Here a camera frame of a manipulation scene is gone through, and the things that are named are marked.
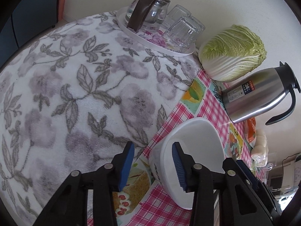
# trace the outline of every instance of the thermos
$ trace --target thermos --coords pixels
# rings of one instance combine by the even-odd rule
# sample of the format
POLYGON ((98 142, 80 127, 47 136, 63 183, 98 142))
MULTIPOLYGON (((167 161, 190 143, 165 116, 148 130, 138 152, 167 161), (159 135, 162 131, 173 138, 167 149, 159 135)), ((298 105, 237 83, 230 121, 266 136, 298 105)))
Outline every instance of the thermos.
POLYGON ((266 125, 270 125, 285 119, 293 112, 296 105, 295 88, 301 93, 291 67, 280 62, 279 67, 257 71, 224 90, 222 97, 228 116, 234 123, 239 123, 269 111, 290 93, 290 108, 269 119, 266 125))

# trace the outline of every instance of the floor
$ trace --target floor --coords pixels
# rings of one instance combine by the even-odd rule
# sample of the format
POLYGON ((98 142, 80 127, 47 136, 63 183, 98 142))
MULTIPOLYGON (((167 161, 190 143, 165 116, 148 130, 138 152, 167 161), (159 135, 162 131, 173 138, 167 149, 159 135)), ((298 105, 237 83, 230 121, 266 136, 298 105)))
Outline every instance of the floor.
POLYGON ((21 46, 1 67, 0 67, 0 72, 2 72, 2 70, 21 52, 23 51, 25 48, 29 47, 32 43, 34 43, 36 40, 38 40, 39 38, 41 38, 42 36, 46 35, 47 33, 49 33, 52 30, 55 30, 65 24, 68 24, 68 22, 64 19, 60 20, 54 28, 48 28, 44 31, 42 31, 40 34, 37 34, 35 37, 31 38, 28 42, 26 42, 23 46, 21 46))

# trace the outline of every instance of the floral tablecloth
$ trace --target floral tablecloth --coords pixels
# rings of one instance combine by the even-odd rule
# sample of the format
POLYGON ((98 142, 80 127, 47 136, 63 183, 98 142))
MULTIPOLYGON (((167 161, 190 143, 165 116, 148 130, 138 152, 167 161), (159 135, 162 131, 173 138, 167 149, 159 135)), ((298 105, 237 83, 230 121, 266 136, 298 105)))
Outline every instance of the floral tablecloth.
POLYGON ((32 225, 72 170, 96 170, 128 140, 139 157, 200 68, 133 41, 115 12, 43 36, 0 73, 1 196, 32 225))
MULTIPOLYGON (((244 123, 233 124, 225 111, 221 95, 225 88, 226 84, 212 81, 203 70, 200 70, 190 88, 184 93, 180 102, 133 165, 135 168, 132 169, 139 167, 147 172, 149 169, 147 165, 149 152, 162 138, 183 121, 194 117, 203 117, 208 119, 218 131, 225 156, 235 156, 237 159, 244 160, 254 175, 260 179, 264 178, 266 173, 263 170, 256 169, 251 159, 251 146, 244 138, 244 123)), ((151 176, 150 182, 152 185, 140 183, 140 186, 147 188, 144 190, 145 194, 140 195, 141 201, 132 212, 127 214, 125 211, 124 213, 123 209, 125 208, 122 204, 117 209, 118 225, 189 225, 191 211, 180 208, 151 176)), ((88 225, 93 226, 92 217, 88 219, 88 225)))

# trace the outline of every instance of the product label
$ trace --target product label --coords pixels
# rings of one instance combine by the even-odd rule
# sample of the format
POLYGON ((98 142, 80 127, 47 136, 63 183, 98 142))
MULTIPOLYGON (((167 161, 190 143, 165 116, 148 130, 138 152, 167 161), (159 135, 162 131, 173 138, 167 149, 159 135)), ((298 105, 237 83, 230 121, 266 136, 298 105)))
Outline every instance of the product label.
POLYGON ((238 86, 237 88, 231 90, 228 92, 228 99, 229 102, 232 102, 252 91, 255 90, 254 84, 252 81, 248 81, 240 86, 238 86))

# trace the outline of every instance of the baseboard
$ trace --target baseboard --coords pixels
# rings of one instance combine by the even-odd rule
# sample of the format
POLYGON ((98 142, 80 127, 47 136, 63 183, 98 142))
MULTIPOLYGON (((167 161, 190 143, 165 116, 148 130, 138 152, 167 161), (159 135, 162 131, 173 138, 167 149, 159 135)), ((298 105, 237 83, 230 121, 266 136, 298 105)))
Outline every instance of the baseboard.
POLYGON ((65 13, 63 13, 63 19, 66 20, 68 23, 76 21, 76 19, 66 15, 65 13))

